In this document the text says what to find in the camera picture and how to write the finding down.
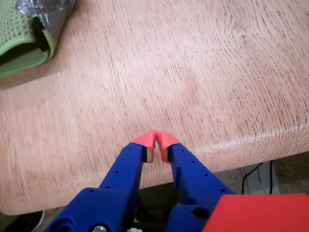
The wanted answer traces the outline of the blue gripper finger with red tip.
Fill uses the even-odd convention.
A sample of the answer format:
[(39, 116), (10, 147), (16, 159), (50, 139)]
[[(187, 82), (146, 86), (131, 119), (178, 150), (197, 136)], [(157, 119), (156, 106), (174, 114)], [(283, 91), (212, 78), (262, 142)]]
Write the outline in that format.
[(214, 207), (224, 194), (234, 194), (173, 135), (161, 131), (157, 142), (162, 161), (171, 164), (180, 204)]
[(122, 148), (100, 188), (122, 191), (139, 190), (144, 163), (152, 163), (157, 131), (152, 129)]

